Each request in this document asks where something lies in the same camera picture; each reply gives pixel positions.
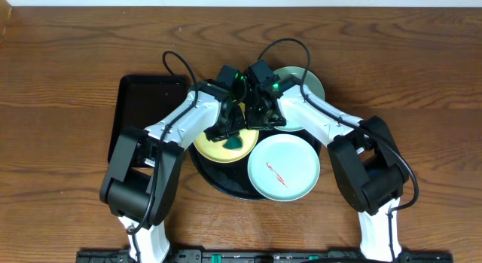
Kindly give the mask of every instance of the green object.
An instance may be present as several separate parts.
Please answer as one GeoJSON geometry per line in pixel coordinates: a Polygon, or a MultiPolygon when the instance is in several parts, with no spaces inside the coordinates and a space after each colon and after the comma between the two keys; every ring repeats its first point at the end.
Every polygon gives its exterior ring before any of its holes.
{"type": "Polygon", "coordinates": [[[221,263],[221,255],[211,255],[211,263],[221,263]]]}
{"type": "Polygon", "coordinates": [[[243,141],[239,137],[230,137],[227,139],[223,147],[228,150],[237,150],[243,148],[243,141]]]}
{"type": "MultiPolygon", "coordinates": [[[[284,81],[286,78],[289,78],[290,75],[295,76],[296,78],[301,79],[303,77],[304,68],[301,67],[294,67],[294,66],[287,66],[281,69],[277,69],[274,71],[275,75],[279,75],[280,81],[284,81]]],[[[325,91],[323,90],[322,82],[313,74],[312,72],[308,71],[307,76],[305,77],[304,84],[308,86],[312,93],[314,93],[317,97],[321,100],[325,100],[325,91]]],[[[302,130],[303,128],[294,122],[288,121],[284,127],[274,127],[277,130],[285,131],[285,132],[294,132],[302,130]]]]}

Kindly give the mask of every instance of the yellow plate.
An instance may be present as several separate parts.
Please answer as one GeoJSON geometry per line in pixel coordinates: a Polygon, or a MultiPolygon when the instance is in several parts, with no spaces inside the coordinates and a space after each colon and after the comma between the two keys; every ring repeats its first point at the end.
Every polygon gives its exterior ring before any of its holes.
{"type": "MultiPolygon", "coordinates": [[[[241,110],[244,112],[244,104],[239,104],[241,110]]],[[[258,130],[240,130],[239,138],[243,143],[240,149],[226,149],[223,145],[226,143],[226,139],[220,142],[210,142],[206,138],[206,134],[202,132],[195,140],[194,146],[205,158],[218,162],[218,163],[231,163],[238,161],[243,157],[247,156],[251,150],[256,146],[258,141],[259,131],[258,130]]]]}

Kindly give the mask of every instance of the black tray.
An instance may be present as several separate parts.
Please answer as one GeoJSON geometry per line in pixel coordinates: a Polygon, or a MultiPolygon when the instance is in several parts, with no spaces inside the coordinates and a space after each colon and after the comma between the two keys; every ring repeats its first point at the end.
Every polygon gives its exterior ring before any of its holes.
{"type": "MultiPolygon", "coordinates": [[[[144,129],[165,118],[184,102],[188,95],[185,77],[171,75],[126,75],[119,83],[109,162],[117,138],[124,127],[132,125],[144,129]]],[[[135,167],[147,167],[136,164],[135,167]]]]}
{"type": "MultiPolygon", "coordinates": [[[[276,134],[291,134],[306,140],[319,155],[322,144],[305,130],[297,132],[284,132],[279,130],[260,131],[257,144],[268,136],[276,134]]],[[[198,152],[194,144],[189,146],[189,153],[194,166],[203,178],[219,191],[230,196],[246,200],[265,200],[266,197],[256,191],[248,177],[249,155],[239,161],[229,164],[220,164],[205,158],[198,152]]]]}

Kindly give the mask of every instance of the black round tray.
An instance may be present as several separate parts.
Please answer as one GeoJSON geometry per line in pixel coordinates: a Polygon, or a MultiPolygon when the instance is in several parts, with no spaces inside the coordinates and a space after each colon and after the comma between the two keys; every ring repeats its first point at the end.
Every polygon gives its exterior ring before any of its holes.
{"type": "MultiPolygon", "coordinates": [[[[317,155],[321,151],[322,144],[305,130],[297,132],[284,132],[279,130],[260,131],[257,144],[268,136],[276,134],[291,134],[306,140],[314,149],[317,155]]],[[[203,178],[217,188],[219,191],[230,196],[246,200],[265,200],[266,197],[256,191],[248,177],[249,153],[239,161],[229,164],[220,164],[210,161],[196,150],[194,144],[189,146],[189,154],[197,170],[203,178]]]]}

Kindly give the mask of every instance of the wood grain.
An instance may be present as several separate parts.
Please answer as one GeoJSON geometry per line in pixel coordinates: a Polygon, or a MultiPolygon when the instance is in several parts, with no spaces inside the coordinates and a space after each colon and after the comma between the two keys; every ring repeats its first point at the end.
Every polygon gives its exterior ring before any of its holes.
{"type": "MultiPolygon", "coordinates": [[[[310,47],[327,100],[382,117],[416,171],[420,199],[399,213],[401,244],[482,261],[481,25],[478,9],[15,8],[0,48],[0,261],[68,262],[79,249],[127,245],[98,195],[123,75],[166,74],[160,56],[176,50],[199,78],[212,78],[222,64],[247,67],[286,36],[310,47]]],[[[295,44],[267,59],[305,64],[295,44]]],[[[357,247],[358,217],[336,188],[326,149],[320,158],[315,189],[277,203],[220,193],[186,155],[166,220],[170,240],[206,249],[357,247]]],[[[406,185],[403,200],[412,192],[406,185]]]]}
{"type": "Polygon", "coordinates": [[[10,17],[12,7],[6,0],[0,0],[0,44],[4,41],[5,30],[7,29],[7,21],[10,17]]]}

